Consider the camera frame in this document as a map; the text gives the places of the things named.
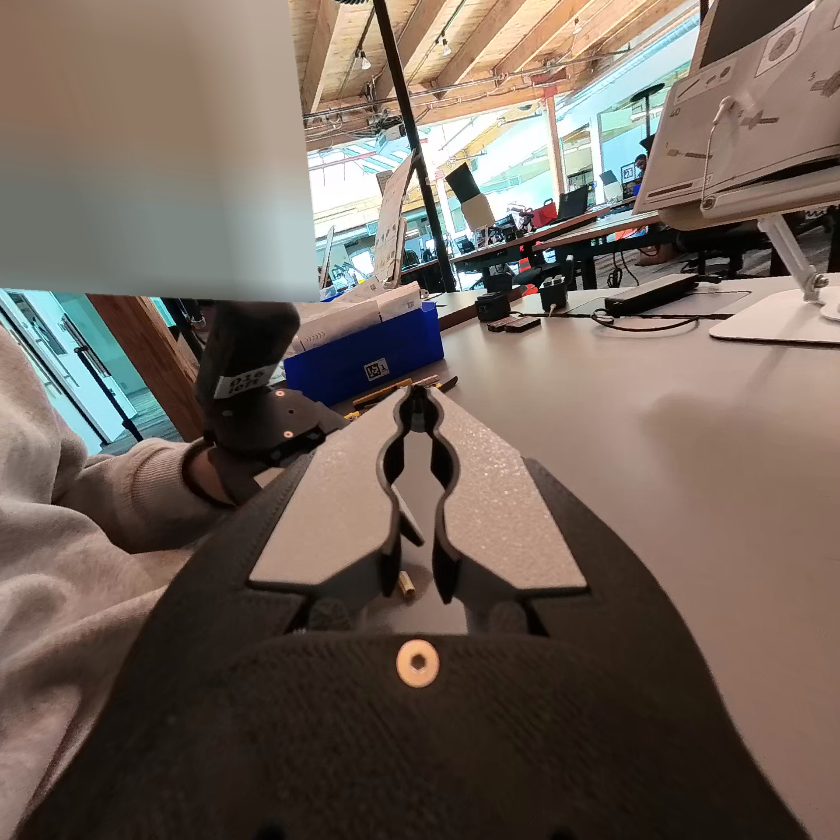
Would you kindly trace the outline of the person's left hand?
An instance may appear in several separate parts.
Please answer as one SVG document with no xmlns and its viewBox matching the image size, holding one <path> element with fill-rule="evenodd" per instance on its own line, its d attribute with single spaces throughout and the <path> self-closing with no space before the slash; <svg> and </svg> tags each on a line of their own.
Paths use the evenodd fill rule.
<svg viewBox="0 0 840 840">
<path fill-rule="evenodd" d="M 228 496 L 211 461 L 212 449 L 205 442 L 196 442 L 189 447 L 182 461 L 182 479 L 187 489 L 207 504 L 216 508 L 233 508 L 235 503 Z"/>
</svg>

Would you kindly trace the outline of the glass door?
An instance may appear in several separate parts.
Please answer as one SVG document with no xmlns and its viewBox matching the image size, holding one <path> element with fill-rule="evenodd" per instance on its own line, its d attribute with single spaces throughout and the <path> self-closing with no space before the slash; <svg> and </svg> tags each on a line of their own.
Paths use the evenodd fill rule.
<svg viewBox="0 0 840 840">
<path fill-rule="evenodd" d="M 117 454 L 135 442 L 120 416 L 80 362 L 86 356 L 133 420 L 130 400 L 144 384 L 88 297 L 77 292 L 1 289 L 2 326 L 24 352 L 67 425 L 91 454 Z"/>
</svg>

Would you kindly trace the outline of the wooden background desk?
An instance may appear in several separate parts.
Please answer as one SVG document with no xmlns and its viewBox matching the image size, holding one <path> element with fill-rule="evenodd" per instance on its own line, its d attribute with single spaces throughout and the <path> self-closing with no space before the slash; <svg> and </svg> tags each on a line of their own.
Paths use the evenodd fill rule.
<svg viewBox="0 0 840 840">
<path fill-rule="evenodd" d="M 545 251 L 571 252 L 575 247 L 593 249 L 607 245 L 606 239 L 626 230 L 649 228 L 660 223 L 656 211 L 634 214 L 621 205 L 617 213 L 609 214 L 604 208 L 596 207 L 578 217 L 565 219 L 530 234 L 506 242 L 489 244 L 465 255 L 454 257 L 451 266 L 454 271 L 479 272 L 490 291 L 495 283 L 490 270 L 496 266 L 513 266 L 526 260 L 528 268 L 514 276 L 516 286 L 538 287 L 546 277 L 555 277 L 562 271 L 563 263 L 546 263 Z"/>
</svg>

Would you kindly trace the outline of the instruction booklet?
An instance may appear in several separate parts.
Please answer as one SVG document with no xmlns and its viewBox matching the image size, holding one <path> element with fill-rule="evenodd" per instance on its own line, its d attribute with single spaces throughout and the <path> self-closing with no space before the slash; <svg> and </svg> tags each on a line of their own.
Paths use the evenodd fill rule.
<svg viewBox="0 0 840 840">
<path fill-rule="evenodd" d="M 670 89 L 634 211 L 838 160 L 838 2 L 713 2 Z"/>
</svg>

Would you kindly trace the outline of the black and white board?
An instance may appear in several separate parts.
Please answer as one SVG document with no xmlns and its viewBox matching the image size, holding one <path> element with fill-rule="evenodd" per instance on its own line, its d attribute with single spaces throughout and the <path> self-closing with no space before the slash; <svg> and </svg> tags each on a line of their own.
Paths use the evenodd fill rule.
<svg viewBox="0 0 840 840">
<path fill-rule="evenodd" d="M 472 232 L 495 226 L 496 219 L 489 200 L 478 188 L 468 162 L 454 168 L 445 176 L 445 180 L 458 199 L 466 224 Z"/>
</svg>

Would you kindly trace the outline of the whiteboard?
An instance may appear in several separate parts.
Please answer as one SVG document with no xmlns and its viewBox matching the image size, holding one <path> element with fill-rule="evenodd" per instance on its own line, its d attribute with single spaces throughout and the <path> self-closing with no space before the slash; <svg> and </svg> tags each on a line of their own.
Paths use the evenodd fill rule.
<svg viewBox="0 0 840 840">
<path fill-rule="evenodd" d="M 374 242 L 373 288 L 380 291 L 399 282 L 403 268 L 403 249 L 406 220 L 403 203 L 409 182 L 414 173 L 417 154 L 411 152 L 391 173 L 383 187 L 380 215 Z"/>
</svg>

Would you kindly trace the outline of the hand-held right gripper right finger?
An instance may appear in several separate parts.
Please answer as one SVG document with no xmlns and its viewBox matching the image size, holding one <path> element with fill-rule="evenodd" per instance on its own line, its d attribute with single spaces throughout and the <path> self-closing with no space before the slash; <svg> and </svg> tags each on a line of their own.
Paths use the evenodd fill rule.
<svg viewBox="0 0 840 840">
<path fill-rule="evenodd" d="M 501 602 L 587 591 L 525 458 L 446 394 L 427 391 L 430 467 L 443 489 L 433 574 L 442 601 L 485 618 Z"/>
</svg>

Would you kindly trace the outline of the pile of lego pieces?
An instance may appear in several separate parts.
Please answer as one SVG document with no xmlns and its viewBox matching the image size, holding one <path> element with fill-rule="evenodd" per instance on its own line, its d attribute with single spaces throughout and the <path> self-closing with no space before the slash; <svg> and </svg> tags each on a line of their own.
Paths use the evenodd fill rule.
<svg viewBox="0 0 840 840">
<path fill-rule="evenodd" d="M 441 380 L 441 378 L 440 378 L 440 376 L 439 376 L 438 374 L 433 374 L 433 375 L 430 375 L 430 376 L 428 376 L 428 377 L 425 377 L 425 378 L 423 378 L 423 379 L 421 379 L 421 380 L 418 380 L 418 381 L 413 381 L 413 384 L 412 384 L 412 385 L 410 385 L 410 386 L 430 387 L 430 388 L 433 388 L 433 389 L 438 389 L 438 390 L 441 390 L 442 392 L 448 392 L 448 391 L 450 391 L 452 388 L 454 388 L 454 387 L 456 386 L 456 384 L 457 384 L 457 383 L 458 383 L 458 377 L 457 377 L 456 375 L 454 375 L 454 376 L 452 376 L 451 378 L 449 378 L 449 379 L 447 379 L 447 380 L 443 381 L 443 380 Z M 364 410 L 364 411 L 362 411 L 362 412 L 360 412 L 360 413 L 359 413 L 359 412 L 354 412 L 354 411 L 351 411 L 350 413 L 345 414 L 344 419 L 346 419 L 346 420 L 348 420 L 348 421 L 353 421 L 354 419 L 359 418 L 359 417 L 360 417 L 361 415 L 363 415 L 364 413 L 366 413 L 366 412 L 370 411 L 373 407 L 371 407 L 370 409 Z"/>
</svg>

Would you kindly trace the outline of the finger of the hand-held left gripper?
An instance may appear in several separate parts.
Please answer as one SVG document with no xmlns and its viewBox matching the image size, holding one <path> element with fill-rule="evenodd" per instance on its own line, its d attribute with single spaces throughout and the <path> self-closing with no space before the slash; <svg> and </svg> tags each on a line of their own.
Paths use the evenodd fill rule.
<svg viewBox="0 0 840 840">
<path fill-rule="evenodd" d="M 415 519 L 410 508 L 405 502 L 399 489 L 397 489 L 396 486 L 393 486 L 392 491 L 399 508 L 398 525 L 401 536 L 404 537 L 412 545 L 418 548 L 423 547 L 425 545 L 426 540 L 423 534 L 421 533 L 417 520 Z"/>
</svg>

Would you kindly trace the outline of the wooden post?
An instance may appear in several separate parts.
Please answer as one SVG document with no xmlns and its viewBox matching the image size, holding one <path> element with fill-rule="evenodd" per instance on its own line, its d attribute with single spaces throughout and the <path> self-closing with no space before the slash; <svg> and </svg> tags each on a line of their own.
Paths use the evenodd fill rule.
<svg viewBox="0 0 840 840">
<path fill-rule="evenodd" d="M 172 337 L 147 297 L 87 294 L 112 336 L 185 441 L 203 436 L 193 392 L 197 363 Z"/>
</svg>

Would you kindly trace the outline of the long yellow lego beam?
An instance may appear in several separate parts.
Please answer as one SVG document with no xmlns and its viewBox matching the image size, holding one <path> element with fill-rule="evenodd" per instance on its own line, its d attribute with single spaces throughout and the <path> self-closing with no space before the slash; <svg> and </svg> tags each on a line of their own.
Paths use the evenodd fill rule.
<svg viewBox="0 0 840 840">
<path fill-rule="evenodd" d="M 408 377 L 404 380 L 394 382 L 390 385 L 387 385 L 381 388 L 378 391 L 372 392 L 368 395 L 364 395 L 363 397 L 359 397 L 353 400 L 353 411 L 354 412 L 362 412 L 364 410 L 368 410 L 373 405 L 381 402 L 382 400 L 386 399 L 387 396 L 393 394 L 398 389 L 407 387 L 413 384 L 413 380 L 411 377 Z"/>
</svg>

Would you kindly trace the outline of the person's left forearm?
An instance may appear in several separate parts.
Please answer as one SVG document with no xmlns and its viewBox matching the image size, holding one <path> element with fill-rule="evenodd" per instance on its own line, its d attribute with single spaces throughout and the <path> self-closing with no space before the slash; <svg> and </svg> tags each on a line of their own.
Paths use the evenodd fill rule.
<svg viewBox="0 0 840 840">
<path fill-rule="evenodd" d="M 199 452 L 199 444 L 152 438 L 123 455 L 90 457 L 78 436 L 66 436 L 53 501 L 88 517 L 128 553 L 183 549 L 215 521 L 185 479 Z"/>
</svg>

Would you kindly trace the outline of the blue plastic bin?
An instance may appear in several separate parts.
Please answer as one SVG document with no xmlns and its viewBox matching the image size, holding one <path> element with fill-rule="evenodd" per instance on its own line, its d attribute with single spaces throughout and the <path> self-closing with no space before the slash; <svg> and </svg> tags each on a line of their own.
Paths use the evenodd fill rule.
<svg viewBox="0 0 840 840">
<path fill-rule="evenodd" d="M 283 361 L 287 386 L 325 406 L 400 381 L 445 356 L 434 301 Z"/>
</svg>

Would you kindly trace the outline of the grey hoodie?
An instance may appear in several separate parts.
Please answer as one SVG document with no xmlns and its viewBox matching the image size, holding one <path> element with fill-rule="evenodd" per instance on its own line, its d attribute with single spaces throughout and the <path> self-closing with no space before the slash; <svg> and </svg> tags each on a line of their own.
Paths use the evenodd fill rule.
<svg viewBox="0 0 840 840">
<path fill-rule="evenodd" d="M 79 750 L 194 544 L 128 553 L 88 517 L 55 504 L 60 445 L 69 435 L 78 436 L 3 329 L 2 838 L 15 837 Z M 231 509 L 209 506 L 215 521 L 205 533 Z"/>
</svg>

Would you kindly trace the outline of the black tripod stand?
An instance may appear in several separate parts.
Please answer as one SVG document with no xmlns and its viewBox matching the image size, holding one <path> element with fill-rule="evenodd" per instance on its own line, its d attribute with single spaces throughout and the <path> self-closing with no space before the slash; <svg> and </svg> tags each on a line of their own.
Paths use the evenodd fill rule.
<svg viewBox="0 0 840 840">
<path fill-rule="evenodd" d="M 100 377 L 100 374 L 97 372 L 97 370 L 94 368 L 92 363 L 89 361 L 88 357 L 86 356 L 86 351 L 89 350 L 89 349 L 90 348 L 86 344 L 83 344 L 80 347 L 76 347 L 74 352 L 76 353 L 80 362 L 88 370 L 88 372 L 90 373 L 93 380 L 97 383 L 99 388 L 103 391 L 104 395 L 106 396 L 106 398 L 108 399 L 108 401 L 110 402 L 110 404 L 112 405 L 114 410 L 120 416 L 123 428 L 127 432 L 129 432 L 134 437 L 135 440 L 137 440 L 137 441 L 144 440 L 144 437 L 140 433 L 140 430 L 135 426 L 135 424 L 133 423 L 133 420 L 123 410 L 123 408 L 122 408 L 121 404 L 119 403 L 119 401 L 117 400 L 116 396 L 109 389 L 109 387 L 105 384 L 104 380 Z"/>
</svg>

